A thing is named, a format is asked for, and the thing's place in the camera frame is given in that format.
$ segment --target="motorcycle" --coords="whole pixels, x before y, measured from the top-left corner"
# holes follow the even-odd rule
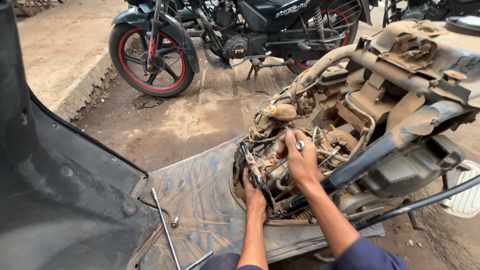
[[[398,8],[397,4],[404,0],[385,0],[383,27],[389,23],[401,20],[430,20],[433,22],[445,21],[452,16],[480,15],[480,1],[460,0],[407,0],[405,8]]]
[[[308,61],[351,44],[359,20],[372,25],[369,1],[376,2],[265,1],[222,0],[217,5],[211,2],[211,6],[205,1],[189,2],[202,30],[201,46],[208,63],[214,69],[224,70],[250,61],[250,73],[255,71],[252,90],[258,90],[255,83],[260,68],[287,66],[300,74],[311,66]],[[168,14],[168,0],[127,2],[138,7],[120,13],[112,22],[115,26],[109,51],[114,66],[127,83],[143,93],[161,98],[180,94],[200,70],[193,42],[182,27],[183,17],[176,16],[177,21]],[[165,43],[173,46],[166,48]],[[268,56],[284,62],[263,64]],[[243,60],[233,63],[232,59]]]
[[[3,267],[177,269],[169,243],[182,269],[209,251],[239,253],[246,216],[239,174],[247,166],[268,202],[268,262],[326,248],[306,199],[288,176],[288,161],[273,154],[285,126],[303,130],[315,142],[319,181],[363,236],[382,236],[382,221],[435,202],[450,214],[476,215],[480,166],[464,160],[464,151],[440,133],[471,123],[480,111],[480,50],[474,45],[480,37],[458,18],[424,23],[395,22],[375,40],[363,36],[357,45],[327,53],[288,89],[260,104],[247,133],[147,172],[35,97],[25,78],[13,4],[4,0]],[[335,66],[341,59],[349,59],[345,68]],[[317,101],[315,93],[326,98]],[[314,127],[300,124],[317,102],[321,110]],[[266,183],[258,175],[264,169]],[[443,191],[395,205],[395,199],[440,176]],[[167,219],[168,238],[152,188]],[[418,224],[416,215],[409,216]]]

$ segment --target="dirt ground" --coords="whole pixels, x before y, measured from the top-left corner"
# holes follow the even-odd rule
[[[374,10],[372,15],[378,16],[376,22],[380,20],[381,13]],[[376,29],[378,24],[374,28],[362,25],[359,35],[371,35]],[[201,51],[199,57],[200,73],[181,96],[165,101],[144,97],[117,76],[106,90],[104,101],[98,101],[100,107],[91,108],[77,126],[148,171],[244,133],[251,125],[255,106],[267,98],[250,92],[251,81],[245,81],[250,65],[218,72],[205,63]],[[273,94],[294,78],[285,67],[262,69],[259,87]],[[479,130],[480,124],[473,123],[447,135],[467,149],[469,159],[480,162],[475,137]],[[416,196],[437,192],[440,187],[434,182]],[[460,219],[434,205],[421,211],[421,220],[425,230],[418,232],[411,228],[406,214],[398,216],[384,222],[385,237],[372,241],[403,258],[414,270],[479,269],[479,217]],[[271,266],[282,270],[319,267],[312,258]]]

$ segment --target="front fork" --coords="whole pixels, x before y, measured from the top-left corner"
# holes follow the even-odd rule
[[[147,58],[147,65],[146,70],[144,73],[146,75],[146,71],[153,72],[155,69],[155,50],[157,49],[159,38],[158,38],[158,31],[163,26],[162,22],[160,21],[160,14],[161,11],[167,12],[169,0],[157,0],[155,2],[155,14],[153,19],[150,20],[152,25],[152,30],[150,31],[150,43],[148,44],[148,58]]]

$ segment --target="blue sleeve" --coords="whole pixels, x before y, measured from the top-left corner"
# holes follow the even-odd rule
[[[237,270],[262,270],[260,267],[255,266],[255,265],[244,265]]]
[[[383,251],[366,238],[359,238],[333,263],[334,270],[403,270],[405,262]]]

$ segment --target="mechanic's knee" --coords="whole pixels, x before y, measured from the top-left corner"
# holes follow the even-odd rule
[[[240,260],[240,255],[226,253],[210,257],[200,270],[235,270]]]

